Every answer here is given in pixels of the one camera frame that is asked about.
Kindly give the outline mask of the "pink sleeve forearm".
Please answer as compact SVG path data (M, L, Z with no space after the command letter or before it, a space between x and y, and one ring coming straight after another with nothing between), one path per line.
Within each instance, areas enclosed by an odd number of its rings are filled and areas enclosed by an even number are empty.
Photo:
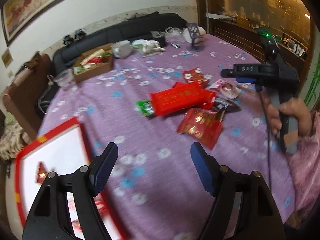
M319 111L311 117L310 134L300 138L297 153L287 158L296 189L296 211L303 218L319 197Z

